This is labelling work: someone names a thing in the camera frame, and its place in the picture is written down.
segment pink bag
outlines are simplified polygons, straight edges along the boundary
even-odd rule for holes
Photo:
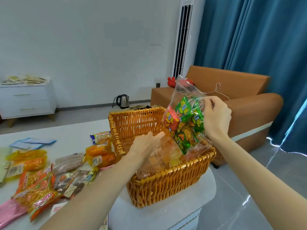
[[[21,206],[15,200],[6,201],[0,205],[0,229],[26,212],[27,208]]]

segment tile floor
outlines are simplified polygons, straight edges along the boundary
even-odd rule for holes
[[[54,122],[46,116],[22,118],[12,128],[4,121],[0,123],[0,134],[106,119],[112,110],[111,107],[103,107],[63,111],[56,113]],[[252,151],[251,155],[307,198],[306,155],[283,152],[269,142]],[[228,165],[219,169],[211,166],[211,170],[216,179],[216,196],[203,206],[197,230],[272,229]]]

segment table drawer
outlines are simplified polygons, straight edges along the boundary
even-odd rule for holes
[[[38,115],[53,112],[48,100],[7,102],[0,104],[0,113],[3,118]]]
[[[0,102],[47,100],[44,86],[0,88]]]

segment white air conditioner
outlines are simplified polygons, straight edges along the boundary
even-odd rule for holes
[[[205,0],[181,0],[172,73],[175,78],[185,77],[194,63],[204,6]]]

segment gold drawer handle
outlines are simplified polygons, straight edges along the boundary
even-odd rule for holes
[[[24,108],[24,109],[19,109],[19,110],[32,110],[32,109],[35,109],[35,108]]]

